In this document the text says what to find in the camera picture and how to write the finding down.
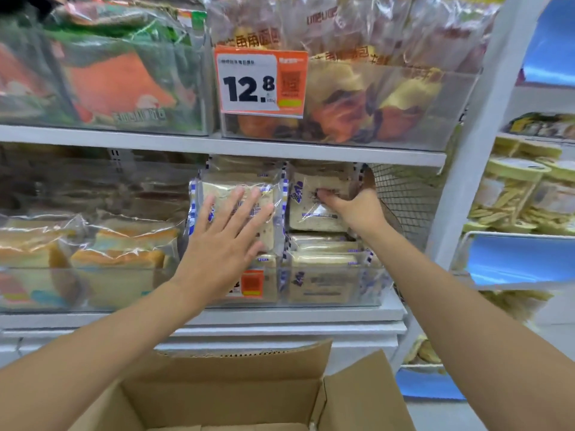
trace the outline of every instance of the label sticker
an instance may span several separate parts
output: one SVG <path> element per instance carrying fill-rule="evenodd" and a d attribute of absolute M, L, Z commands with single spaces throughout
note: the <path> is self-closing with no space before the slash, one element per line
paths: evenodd
<path fill-rule="evenodd" d="M 217 46 L 214 54 L 222 113 L 303 118 L 306 51 Z"/>

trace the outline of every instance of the box flap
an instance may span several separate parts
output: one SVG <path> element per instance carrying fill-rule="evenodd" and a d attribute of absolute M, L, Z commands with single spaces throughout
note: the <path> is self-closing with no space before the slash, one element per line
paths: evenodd
<path fill-rule="evenodd" d="M 319 431 L 415 431 L 383 351 L 325 377 Z"/>
<path fill-rule="evenodd" d="M 108 387 L 68 431 L 145 431 L 118 382 Z"/>
<path fill-rule="evenodd" d="M 330 350 L 331 341 L 256 355 L 181 357 L 151 352 L 124 377 L 163 383 L 320 379 Z"/>

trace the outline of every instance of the left hand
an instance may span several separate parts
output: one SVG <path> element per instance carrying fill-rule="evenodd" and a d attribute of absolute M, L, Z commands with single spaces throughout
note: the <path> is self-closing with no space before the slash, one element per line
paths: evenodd
<path fill-rule="evenodd" d="M 208 217 L 215 198 L 212 195 L 204 200 L 186 253 L 170 280 L 189 298 L 190 310 L 197 306 L 198 300 L 207 305 L 226 296 L 258 253 L 265 249 L 262 242 L 254 241 L 274 212 L 274 205 L 262 206 L 250 219 L 249 213 L 261 192 L 259 188 L 253 189 L 234 213 L 243 195 L 244 188 L 236 187 L 211 224 Z"/>

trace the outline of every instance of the open cardboard box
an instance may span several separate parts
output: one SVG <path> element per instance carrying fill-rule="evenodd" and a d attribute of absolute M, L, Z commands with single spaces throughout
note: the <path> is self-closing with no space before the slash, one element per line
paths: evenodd
<path fill-rule="evenodd" d="M 415 431 L 383 351 L 323 377 L 330 350 L 151 353 L 69 431 Z"/>

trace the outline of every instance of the forearm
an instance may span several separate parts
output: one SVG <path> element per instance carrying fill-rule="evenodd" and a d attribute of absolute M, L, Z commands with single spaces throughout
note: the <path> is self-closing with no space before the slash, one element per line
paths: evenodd
<path fill-rule="evenodd" d="M 458 282 L 391 227 L 368 244 L 488 428 L 571 427 L 566 423 L 575 399 L 571 360 Z"/>
<path fill-rule="evenodd" d="M 163 284 L 131 307 L 0 371 L 0 429 L 64 431 L 123 369 L 182 326 L 190 297 Z M 203 308 L 197 304 L 197 313 Z"/>

